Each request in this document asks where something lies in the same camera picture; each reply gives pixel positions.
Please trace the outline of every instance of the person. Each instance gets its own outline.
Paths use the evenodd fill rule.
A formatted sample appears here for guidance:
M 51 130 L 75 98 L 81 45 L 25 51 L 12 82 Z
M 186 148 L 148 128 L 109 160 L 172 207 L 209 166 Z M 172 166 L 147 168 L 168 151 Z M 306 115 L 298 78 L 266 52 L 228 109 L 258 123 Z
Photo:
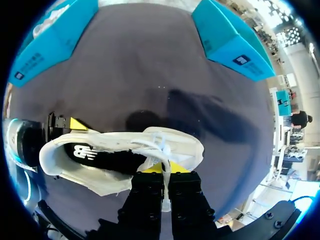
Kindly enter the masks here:
M 291 127 L 295 129 L 304 129 L 308 123 L 312 123 L 313 118 L 307 115 L 305 111 L 293 112 L 290 117 Z

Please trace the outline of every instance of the screw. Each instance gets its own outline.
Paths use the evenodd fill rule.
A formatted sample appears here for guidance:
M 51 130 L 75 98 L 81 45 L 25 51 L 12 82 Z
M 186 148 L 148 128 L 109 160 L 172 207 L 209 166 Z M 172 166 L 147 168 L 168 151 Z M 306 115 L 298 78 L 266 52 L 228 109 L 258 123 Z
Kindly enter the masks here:
M 282 221 L 275 221 L 274 227 L 275 227 L 276 229 L 280 229 L 280 228 L 282 228 L 282 226 L 283 226 Z
M 212 208 L 209 208 L 209 209 L 206 211 L 206 214 L 211 217 L 211 216 L 213 216 L 213 215 L 215 214 L 215 210 L 213 210 Z
M 125 211 L 122 208 L 120 208 L 118 210 L 118 215 L 123 215 L 123 214 L 125 214 Z
M 178 213 L 178 214 L 176 215 L 176 218 L 177 218 L 178 220 L 180 220 L 180 221 L 186 219 L 186 217 L 185 217 L 185 216 L 182 216 L 180 213 Z
M 274 214 L 273 214 L 272 212 L 267 212 L 264 216 L 265 216 L 265 218 L 268 219 L 268 220 L 274 218 Z
M 150 218 L 151 221 L 155 221 L 155 220 L 158 219 L 157 216 L 154 213 L 150 213 L 149 218 Z

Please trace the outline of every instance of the sneaker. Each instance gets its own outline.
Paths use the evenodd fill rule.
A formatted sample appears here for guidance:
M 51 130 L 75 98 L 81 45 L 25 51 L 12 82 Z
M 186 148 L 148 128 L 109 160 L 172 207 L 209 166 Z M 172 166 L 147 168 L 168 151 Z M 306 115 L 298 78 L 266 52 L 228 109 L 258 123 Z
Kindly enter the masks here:
M 161 162 L 168 205 L 170 161 L 192 171 L 203 160 L 203 151 L 200 141 L 189 134 L 148 127 L 143 132 L 64 134 L 42 147 L 39 161 L 47 175 L 81 184 L 100 196 L 131 189 L 136 171 Z M 162 204 L 163 212 L 169 210 L 170 204 Z

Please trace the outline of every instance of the yellow pad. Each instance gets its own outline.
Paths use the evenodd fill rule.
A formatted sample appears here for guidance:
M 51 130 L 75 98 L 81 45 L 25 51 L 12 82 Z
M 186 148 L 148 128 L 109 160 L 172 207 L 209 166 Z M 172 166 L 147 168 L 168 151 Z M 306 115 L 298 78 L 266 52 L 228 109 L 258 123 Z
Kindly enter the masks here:
M 88 128 L 86 126 L 84 126 L 82 123 L 78 122 L 73 117 L 70 117 L 70 129 L 88 131 Z
M 180 173 L 190 173 L 187 169 L 183 168 L 182 166 L 176 164 L 173 161 L 170 161 L 171 166 L 171 173 L 175 174 L 176 172 Z M 162 166 L 161 162 L 157 163 L 156 165 L 153 165 L 152 167 L 148 168 L 147 170 L 144 170 L 143 173 L 151 174 L 153 172 L 156 172 L 157 174 L 162 173 Z

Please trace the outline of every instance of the shoe insole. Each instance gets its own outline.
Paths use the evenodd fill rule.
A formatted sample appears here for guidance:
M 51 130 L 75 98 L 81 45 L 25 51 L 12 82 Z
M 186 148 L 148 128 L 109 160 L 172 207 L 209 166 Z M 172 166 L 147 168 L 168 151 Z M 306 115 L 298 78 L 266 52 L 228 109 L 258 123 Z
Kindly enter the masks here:
M 122 174 L 134 175 L 138 167 L 147 159 L 131 150 L 120 152 L 97 152 L 86 143 L 67 143 L 64 150 L 73 161 L 98 169 L 116 171 Z

